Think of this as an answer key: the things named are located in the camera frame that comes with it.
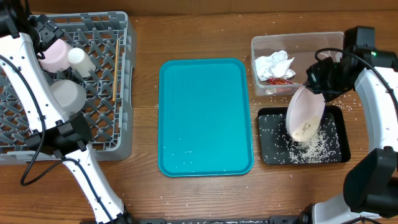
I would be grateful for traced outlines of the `small pink bowl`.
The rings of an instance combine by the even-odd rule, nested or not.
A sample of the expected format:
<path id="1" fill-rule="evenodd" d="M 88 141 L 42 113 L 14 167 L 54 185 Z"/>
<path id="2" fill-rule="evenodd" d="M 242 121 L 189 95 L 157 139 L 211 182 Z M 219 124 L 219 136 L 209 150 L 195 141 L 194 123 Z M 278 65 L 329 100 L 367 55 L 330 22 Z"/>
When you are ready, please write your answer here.
<path id="1" fill-rule="evenodd" d="M 51 73 L 64 71 L 70 67 L 68 53 L 71 49 L 71 45 L 58 39 L 44 52 L 45 58 L 39 59 L 39 63 L 44 70 Z"/>

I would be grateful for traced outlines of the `white plastic cup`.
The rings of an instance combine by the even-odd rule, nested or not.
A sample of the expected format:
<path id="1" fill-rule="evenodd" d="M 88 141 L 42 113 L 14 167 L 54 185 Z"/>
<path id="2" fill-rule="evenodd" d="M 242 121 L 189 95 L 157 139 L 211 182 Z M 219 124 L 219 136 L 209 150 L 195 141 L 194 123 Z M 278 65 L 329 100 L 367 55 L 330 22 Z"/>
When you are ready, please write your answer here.
<path id="1" fill-rule="evenodd" d="M 90 70 L 96 70 L 96 66 L 90 60 L 89 55 L 81 48 L 72 48 L 68 52 L 68 62 L 72 69 L 76 70 L 83 78 L 90 76 Z"/>

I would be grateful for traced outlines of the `large white plate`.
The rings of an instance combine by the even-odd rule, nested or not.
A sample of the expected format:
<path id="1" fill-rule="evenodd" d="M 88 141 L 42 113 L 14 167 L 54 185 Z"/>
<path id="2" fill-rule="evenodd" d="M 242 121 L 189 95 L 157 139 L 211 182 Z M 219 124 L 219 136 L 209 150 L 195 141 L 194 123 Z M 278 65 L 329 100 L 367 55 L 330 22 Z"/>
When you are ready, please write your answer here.
<path id="1" fill-rule="evenodd" d="M 285 126 L 290 137 L 297 142 L 308 141 L 317 132 L 324 109 L 323 95 L 301 86 L 287 109 Z"/>

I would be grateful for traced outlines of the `red snack wrapper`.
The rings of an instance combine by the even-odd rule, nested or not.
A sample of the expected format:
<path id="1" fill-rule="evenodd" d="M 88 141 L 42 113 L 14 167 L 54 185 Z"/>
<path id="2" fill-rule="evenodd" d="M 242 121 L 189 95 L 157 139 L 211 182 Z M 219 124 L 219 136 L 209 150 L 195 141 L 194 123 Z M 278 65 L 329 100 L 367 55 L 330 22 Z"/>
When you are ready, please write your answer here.
<path id="1" fill-rule="evenodd" d="M 300 83 L 290 82 L 283 78 L 269 78 L 266 80 L 268 90 L 272 94 L 292 94 L 300 86 Z"/>

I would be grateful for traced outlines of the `white napkin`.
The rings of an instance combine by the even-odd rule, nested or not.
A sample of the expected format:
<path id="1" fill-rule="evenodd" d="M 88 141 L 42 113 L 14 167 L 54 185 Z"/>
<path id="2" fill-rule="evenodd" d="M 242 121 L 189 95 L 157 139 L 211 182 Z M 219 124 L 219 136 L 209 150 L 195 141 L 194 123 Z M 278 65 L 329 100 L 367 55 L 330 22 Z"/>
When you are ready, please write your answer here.
<path id="1" fill-rule="evenodd" d="M 296 73 L 290 69 L 294 57 L 288 59 L 289 55 L 286 51 L 280 50 L 274 52 L 270 56 L 261 56 L 255 59 L 257 76 L 260 81 L 267 81 L 270 78 L 290 79 Z"/>

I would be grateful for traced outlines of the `grey bowl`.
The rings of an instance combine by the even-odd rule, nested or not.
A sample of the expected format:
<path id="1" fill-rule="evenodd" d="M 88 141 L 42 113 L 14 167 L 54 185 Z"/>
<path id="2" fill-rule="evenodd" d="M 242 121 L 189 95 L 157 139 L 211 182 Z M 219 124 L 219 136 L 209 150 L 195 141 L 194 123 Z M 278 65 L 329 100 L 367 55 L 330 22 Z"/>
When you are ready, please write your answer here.
<path id="1" fill-rule="evenodd" d="M 59 80 L 50 86 L 59 105 L 69 114 L 79 112 L 85 105 L 85 89 L 71 80 Z"/>

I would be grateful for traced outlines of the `wooden chopstick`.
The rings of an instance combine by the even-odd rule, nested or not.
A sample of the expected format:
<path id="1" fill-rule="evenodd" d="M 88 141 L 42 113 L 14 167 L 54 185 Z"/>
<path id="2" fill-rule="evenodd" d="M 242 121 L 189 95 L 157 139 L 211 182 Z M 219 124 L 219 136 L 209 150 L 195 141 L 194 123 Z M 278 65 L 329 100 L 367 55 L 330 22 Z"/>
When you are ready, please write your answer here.
<path id="1" fill-rule="evenodd" d="M 113 101 L 116 102 L 117 81 L 118 81 L 118 60 L 119 60 L 119 39 L 116 39 L 116 51 L 114 60 L 114 79 L 113 79 Z"/>

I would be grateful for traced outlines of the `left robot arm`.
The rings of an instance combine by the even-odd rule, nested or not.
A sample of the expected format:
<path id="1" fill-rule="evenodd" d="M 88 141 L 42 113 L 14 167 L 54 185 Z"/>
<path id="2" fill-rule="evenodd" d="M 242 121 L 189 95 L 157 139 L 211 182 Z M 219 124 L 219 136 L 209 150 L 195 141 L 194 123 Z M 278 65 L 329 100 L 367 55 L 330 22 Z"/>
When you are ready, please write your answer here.
<path id="1" fill-rule="evenodd" d="M 89 201 L 96 223 L 135 223 L 114 193 L 96 160 L 91 130 L 80 111 L 69 112 L 51 91 L 38 61 L 64 35 L 42 14 L 31 14 L 29 3 L 1 1 L 1 68 L 26 113 L 31 135 L 25 140 L 35 153 L 53 154 L 74 175 Z"/>

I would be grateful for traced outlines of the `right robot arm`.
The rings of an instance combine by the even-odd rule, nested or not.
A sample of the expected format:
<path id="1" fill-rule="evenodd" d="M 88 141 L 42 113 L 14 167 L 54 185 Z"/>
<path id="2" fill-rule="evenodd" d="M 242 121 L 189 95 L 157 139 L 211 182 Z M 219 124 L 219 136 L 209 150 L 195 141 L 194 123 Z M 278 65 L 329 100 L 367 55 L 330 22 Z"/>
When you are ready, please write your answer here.
<path id="1" fill-rule="evenodd" d="M 397 215 L 397 55 L 375 46 L 375 30 L 345 31 L 342 58 L 318 59 L 304 83 L 330 102 L 354 90 L 363 105 L 368 155 L 345 177 L 341 194 L 309 205 L 297 223 L 377 223 Z"/>

